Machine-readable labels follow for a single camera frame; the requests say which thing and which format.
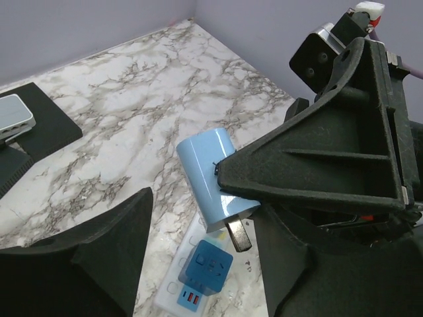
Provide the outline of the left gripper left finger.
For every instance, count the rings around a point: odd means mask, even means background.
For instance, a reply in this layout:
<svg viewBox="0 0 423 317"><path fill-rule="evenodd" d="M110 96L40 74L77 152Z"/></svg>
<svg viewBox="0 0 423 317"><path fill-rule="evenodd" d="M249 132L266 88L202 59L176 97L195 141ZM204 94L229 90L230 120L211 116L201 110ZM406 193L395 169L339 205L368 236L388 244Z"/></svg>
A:
<svg viewBox="0 0 423 317"><path fill-rule="evenodd" d="M132 316L153 192L30 246L1 250L2 316Z"/></svg>

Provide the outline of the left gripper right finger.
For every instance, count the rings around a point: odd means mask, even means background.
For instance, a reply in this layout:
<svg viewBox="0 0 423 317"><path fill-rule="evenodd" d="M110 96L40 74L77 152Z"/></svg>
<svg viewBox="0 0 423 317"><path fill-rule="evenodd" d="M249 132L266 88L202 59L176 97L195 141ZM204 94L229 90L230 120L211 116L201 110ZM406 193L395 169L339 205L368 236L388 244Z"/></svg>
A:
<svg viewBox="0 0 423 317"><path fill-rule="evenodd" d="M263 205L252 218L270 316L422 315L421 227L369 247L281 205Z"/></svg>

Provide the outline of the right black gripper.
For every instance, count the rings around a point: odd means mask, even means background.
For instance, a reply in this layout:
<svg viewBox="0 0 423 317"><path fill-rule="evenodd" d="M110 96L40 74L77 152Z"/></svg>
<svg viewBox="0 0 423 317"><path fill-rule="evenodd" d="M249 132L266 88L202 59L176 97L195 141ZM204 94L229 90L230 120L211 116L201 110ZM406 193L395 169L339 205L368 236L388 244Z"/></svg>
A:
<svg viewBox="0 0 423 317"><path fill-rule="evenodd" d="M348 238L398 238L419 220L422 155L406 110L408 71L357 38L334 59L314 104L217 166L225 192L279 201Z"/></svg>

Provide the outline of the white multicolour power strip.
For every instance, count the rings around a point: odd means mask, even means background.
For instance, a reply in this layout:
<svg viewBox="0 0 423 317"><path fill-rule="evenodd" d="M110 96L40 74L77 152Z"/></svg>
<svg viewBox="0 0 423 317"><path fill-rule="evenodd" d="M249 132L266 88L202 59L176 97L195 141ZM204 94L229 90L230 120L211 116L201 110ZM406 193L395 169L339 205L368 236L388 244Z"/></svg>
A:
<svg viewBox="0 0 423 317"><path fill-rule="evenodd" d="M208 300L222 292L234 266L226 229L207 233L195 214L155 295L166 316L203 316Z"/></svg>

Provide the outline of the dark blue cube socket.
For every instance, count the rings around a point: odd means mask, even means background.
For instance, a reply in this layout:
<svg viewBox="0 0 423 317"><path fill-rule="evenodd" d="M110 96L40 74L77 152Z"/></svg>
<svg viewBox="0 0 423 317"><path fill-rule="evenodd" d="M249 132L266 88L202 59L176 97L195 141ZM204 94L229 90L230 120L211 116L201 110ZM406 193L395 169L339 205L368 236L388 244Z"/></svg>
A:
<svg viewBox="0 0 423 317"><path fill-rule="evenodd" d="M190 252L178 280L205 296L214 295L221 292L232 263L231 254L201 240Z"/></svg>

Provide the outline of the light blue plug adapter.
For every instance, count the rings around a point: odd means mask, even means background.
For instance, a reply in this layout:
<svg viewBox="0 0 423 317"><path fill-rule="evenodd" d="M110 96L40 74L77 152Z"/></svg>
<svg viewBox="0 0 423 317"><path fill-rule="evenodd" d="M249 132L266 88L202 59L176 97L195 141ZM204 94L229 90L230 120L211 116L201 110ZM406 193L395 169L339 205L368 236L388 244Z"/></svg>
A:
<svg viewBox="0 0 423 317"><path fill-rule="evenodd" d="M181 141L176 151L206 232L226 228L237 252L249 250L252 244L242 220L260 203L225 193L218 184L220 162L236 151L227 130L220 127L193 135Z"/></svg>

